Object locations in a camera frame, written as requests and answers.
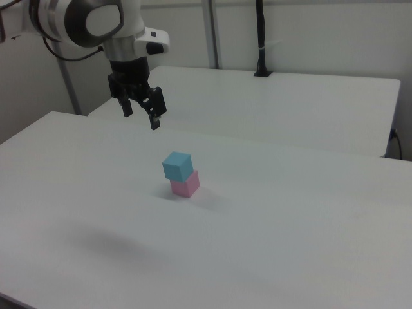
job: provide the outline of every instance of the power cord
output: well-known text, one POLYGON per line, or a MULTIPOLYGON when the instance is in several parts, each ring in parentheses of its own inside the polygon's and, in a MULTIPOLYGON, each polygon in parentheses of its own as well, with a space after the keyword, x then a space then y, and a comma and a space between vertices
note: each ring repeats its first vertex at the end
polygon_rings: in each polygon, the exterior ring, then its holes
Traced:
POLYGON ((396 129, 391 129, 391 133, 389 134, 389 141, 393 140, 394 138, 396 138, 397 141, 398 141, 398 146, 399 146, 399 158, 400 158, 401 160, 403 160, 403 158, 402 158, 402 146, 401 146, 401 144, 400 144, 400 139, 399 139, 397 130, 396 130, 396 129))
POLYGON ((21 0, 14 0, 12 2, 9 2, 9 3, 5 4, 5 5, 2 5, 2 6, 0 6, 0 11, 1 10, 6 10, 7 8, 10 8, 12 5, 15 5, 16 3, 19 3, 19 2, 21 2, 21 0))
POLYGON ((44 45, 46 45, 46 47, 47 47, 47 49, 49 50, 49 52, 50 52, 54 57, 56 57, 56 58, 58 58, 58 59, 60 59, 60 60, 69 61, 69 62, 81 61, 81 60, 90 58, 90 57, 96 55, 97 53, 100 53, 100 52, 103 52, 103 51, 104 51, 103 46, 99 46, 96 51, 94 51, 93 53, 90 53, 89 55, 86 55, 86 56, 84 56, 84 57, 74 58, 74 59, 64 58, 64 57, 56 54, 56 53, 52 50, 52 48, 50 47, 50 45, 49 45, 49 43, 47 42, 47 40, 46 40, 45 37, 43 37, 43 42, 44 42, 44 45))

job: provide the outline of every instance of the tabletop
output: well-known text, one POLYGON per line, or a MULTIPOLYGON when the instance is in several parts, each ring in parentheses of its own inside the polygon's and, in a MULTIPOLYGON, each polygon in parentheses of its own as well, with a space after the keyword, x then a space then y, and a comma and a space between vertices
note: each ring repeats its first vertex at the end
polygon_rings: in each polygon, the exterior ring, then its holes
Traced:
POLYGON ((410 308, 412 165, 50 113, 0 145, 0 293, 38 309, 410 308), (201 187, 171 193, 162 161, 201 187))
MULTIPOLYGON (((258 142, 384 156, 400 82, 394 79, 160 66, 150 75, 163 89, 171 129, 258 142)), ((91 117, 148 124, 133 103, 124 118, 116 99, 91 117)))

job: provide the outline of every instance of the stacked cubes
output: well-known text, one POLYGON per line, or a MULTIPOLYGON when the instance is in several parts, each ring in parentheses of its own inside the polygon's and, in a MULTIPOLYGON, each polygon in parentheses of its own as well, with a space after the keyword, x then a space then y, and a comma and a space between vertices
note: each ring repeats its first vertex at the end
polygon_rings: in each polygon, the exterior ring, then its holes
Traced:
POLYGON ((198 172, 193 169, 192 158, 187 153, 173 151, 163 161, 163 170, 174 194, 190 198, 200 186, 198 172))

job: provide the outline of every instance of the blue cube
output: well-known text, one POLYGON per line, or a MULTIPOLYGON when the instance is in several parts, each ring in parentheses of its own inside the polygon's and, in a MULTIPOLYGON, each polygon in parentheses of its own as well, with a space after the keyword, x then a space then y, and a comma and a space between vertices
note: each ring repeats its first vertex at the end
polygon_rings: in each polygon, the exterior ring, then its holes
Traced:
POLYGON ((187 153, 177 153, 173 151, 166 160, 163 161, 163 170, 169 180, 185 182, 193 173, 192 158, 187 153))

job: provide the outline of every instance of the robotic arm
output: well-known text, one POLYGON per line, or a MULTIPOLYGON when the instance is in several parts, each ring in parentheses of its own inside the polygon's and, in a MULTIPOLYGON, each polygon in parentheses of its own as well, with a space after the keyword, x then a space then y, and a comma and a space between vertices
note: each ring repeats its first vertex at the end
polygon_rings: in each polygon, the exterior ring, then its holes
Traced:
POLYGON ((166 112, 162 90, 148 83, 148 55, 166 53, 169 35, 145 27, 140 0, 0 0, 0 43, 22 33, 89 48, 103 45, 110 61, 111 96, 125 117, 137 101, 152 129, 166 112))

